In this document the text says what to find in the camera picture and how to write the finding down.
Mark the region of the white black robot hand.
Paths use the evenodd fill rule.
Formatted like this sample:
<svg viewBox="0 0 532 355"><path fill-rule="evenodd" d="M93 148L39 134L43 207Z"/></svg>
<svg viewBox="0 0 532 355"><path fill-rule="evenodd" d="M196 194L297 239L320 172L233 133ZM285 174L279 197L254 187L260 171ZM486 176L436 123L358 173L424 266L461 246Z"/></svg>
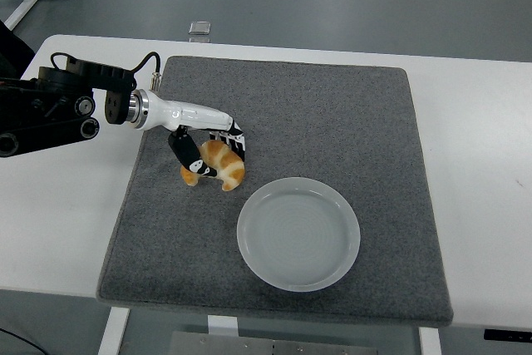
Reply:
<svg viewBox="0 0 532 355"><path fill-rule="evenodd" d="M188 129L208 131L220 139L241 159L245 158L245 138L234 118L222 111L192 103L167 101L153 91L136 90L138 119L135 127L150 130L162 126L170 131L170 148L186 170L215 177L218 169L207 165Z"/></svg>

